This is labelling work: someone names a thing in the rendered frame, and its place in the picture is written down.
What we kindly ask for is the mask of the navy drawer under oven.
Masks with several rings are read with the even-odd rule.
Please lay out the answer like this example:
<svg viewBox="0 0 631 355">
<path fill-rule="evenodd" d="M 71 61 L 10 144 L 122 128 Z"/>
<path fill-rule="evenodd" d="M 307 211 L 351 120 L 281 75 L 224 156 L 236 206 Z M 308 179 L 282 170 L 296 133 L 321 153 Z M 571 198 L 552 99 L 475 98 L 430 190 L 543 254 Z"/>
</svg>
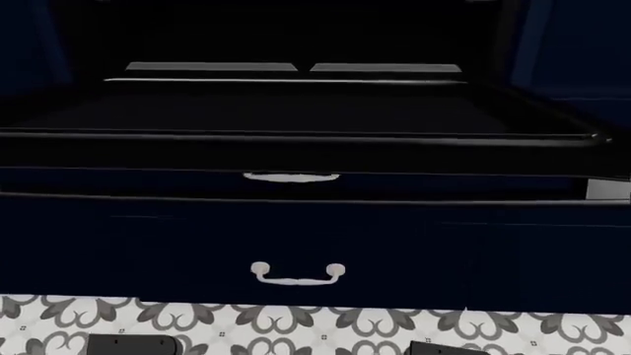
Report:
<svg viewBox="0 0 631 355">
<path fill-rule="evenodd" d="M 583 200 L 583 177 L 340 174 L 327 182 L 246 179 L 241 172 L 0 168 L 0 191 L 245 200 Z"/>
</svg>

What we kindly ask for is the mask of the black oven body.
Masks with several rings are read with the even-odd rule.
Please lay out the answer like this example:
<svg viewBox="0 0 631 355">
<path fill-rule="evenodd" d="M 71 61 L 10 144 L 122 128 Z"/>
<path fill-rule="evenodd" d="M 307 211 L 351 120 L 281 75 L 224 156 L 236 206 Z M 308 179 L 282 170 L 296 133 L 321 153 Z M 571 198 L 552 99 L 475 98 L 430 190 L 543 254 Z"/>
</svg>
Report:
<svg viewBox="0 0 631 355">
<path fill-rule="evenodd" d="M 140 62 L 491 63 L 512 0 L 47 0 L 81 78 Z"/>
</svg>

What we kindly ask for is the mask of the navy base cabinet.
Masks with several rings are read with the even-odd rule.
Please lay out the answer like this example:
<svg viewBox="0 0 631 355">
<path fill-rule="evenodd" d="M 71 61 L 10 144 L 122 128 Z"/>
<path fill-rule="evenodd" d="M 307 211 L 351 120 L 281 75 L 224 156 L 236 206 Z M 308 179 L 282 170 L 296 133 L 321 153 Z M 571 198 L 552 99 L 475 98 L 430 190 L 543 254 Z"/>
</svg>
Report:
<svg viewBox="0 0 631 355">
<path fill-rule="evenodd" d="M 0 294 L 136 296 L 110 221 L 98 201 L 0 197 Z"/>
<path fill-rule="evenodd" d="M 471 310 L 631 315 L 631 206 L 480 209 L 461 230 Z"/>
</svg>

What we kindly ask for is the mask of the grey oven floor plate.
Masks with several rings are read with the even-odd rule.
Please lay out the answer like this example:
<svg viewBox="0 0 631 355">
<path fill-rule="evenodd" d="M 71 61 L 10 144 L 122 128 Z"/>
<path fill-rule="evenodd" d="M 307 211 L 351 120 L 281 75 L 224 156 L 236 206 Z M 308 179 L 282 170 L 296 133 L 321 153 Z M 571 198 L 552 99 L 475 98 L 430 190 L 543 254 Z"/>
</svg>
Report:
<svg viewBox="0 0 631 355">
<path fill-rule="evenodd" d="M 274 62 L 131 62 L 125 70 L 297 72 L 290 63 Z"/>
<path fill-rule="evenodd" d="M 460 68 L 455 64 L 343 64 L 320 63 L 316 64 L 311 72 L 344 72 L 344 73 L 460 73 Z"/>
</svg>

